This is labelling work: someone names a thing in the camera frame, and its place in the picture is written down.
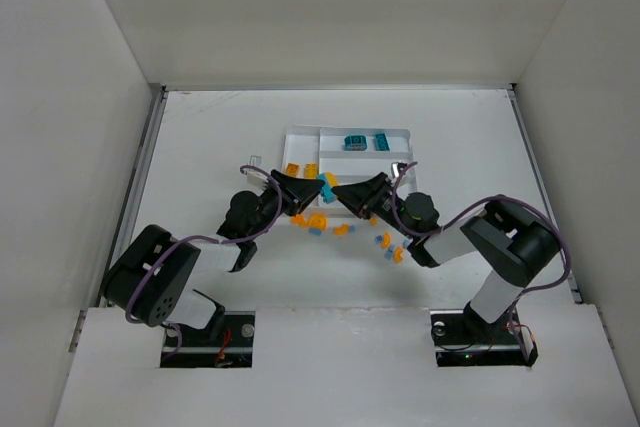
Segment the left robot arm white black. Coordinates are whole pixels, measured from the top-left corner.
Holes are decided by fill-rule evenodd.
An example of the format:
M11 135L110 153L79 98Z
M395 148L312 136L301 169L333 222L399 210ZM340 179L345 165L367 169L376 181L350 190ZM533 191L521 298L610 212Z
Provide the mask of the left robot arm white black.
M258 167L254 170L265 174ZM257 253L256 239L281 215L302 213L324 187L322 180L294 178L277 170L265 177L261 194L244 190L231 198L214 237L192 235L178 240L155 224L146 226L105 274L101 297L123 309L131 323L150 328L177 324L173 313L182 304L180 299L200 256L198 242L232 254L229 271L239 272Z

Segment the yellow long lego brick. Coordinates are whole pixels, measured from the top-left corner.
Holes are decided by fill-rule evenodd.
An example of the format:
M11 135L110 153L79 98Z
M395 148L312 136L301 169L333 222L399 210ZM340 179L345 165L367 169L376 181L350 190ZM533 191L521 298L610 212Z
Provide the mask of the yellow long lego brick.
M318 167L315 163L308 163L305 165L304 178L315 179L318 175Z

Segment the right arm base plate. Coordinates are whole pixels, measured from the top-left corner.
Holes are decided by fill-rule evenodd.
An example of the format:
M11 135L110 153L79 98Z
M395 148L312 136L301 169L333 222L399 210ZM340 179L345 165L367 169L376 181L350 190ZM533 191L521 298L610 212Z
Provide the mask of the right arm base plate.
M430 312L430 335L438 367L532 367L539 357L530 327L513 314L512 323L503 316L479 331L462 310Z

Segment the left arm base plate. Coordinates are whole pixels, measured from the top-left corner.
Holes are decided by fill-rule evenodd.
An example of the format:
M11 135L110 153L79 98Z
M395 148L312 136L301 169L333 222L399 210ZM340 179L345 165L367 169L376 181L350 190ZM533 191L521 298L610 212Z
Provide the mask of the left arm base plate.
M211 334L179 325L165 334L161 368L245 369L253 363L255 311L228 311Z

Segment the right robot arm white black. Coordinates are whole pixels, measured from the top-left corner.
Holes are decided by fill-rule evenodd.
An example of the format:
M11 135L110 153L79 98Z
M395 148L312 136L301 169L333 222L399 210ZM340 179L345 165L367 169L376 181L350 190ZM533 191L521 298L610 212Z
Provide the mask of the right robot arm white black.
M466 329L476 337L512 319L519 299L535 290L533 280L566 253L561 234L546 216L505 195L481 199L441 225L429 195L412 192L401 198L384 173L335 186L332 193L356 217L376 216L405 235L408 252L422 267L479 253L491 271L462 313Z

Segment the teal round printed lego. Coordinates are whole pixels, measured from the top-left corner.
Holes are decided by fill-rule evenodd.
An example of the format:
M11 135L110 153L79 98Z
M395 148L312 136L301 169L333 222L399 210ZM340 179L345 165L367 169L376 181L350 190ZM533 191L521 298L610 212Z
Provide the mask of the teal round printed lego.
M349 152L362 152L368 148L367 138L364 135L349 135L344 138L344 150Z

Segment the small orange square lego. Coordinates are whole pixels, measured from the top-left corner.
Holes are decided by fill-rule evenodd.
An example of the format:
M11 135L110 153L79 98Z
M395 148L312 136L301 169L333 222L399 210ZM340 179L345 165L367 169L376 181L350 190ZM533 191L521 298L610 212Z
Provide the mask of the small orange square lego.
M297 177L300 173L301 167L296 163L288 163L285 168L285 174L290 177Z

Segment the teal yellow lego block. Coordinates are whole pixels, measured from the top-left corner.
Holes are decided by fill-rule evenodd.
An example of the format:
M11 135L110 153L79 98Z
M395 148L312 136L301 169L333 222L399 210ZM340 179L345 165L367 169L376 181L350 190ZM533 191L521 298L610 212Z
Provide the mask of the teal yellow lego block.
M331 204L337 200L336 195L333 193L332 188L338 184L337 178L331 172L324 172L317 176L318 180L323 181L323 187L320 191L320 196L325 204Z

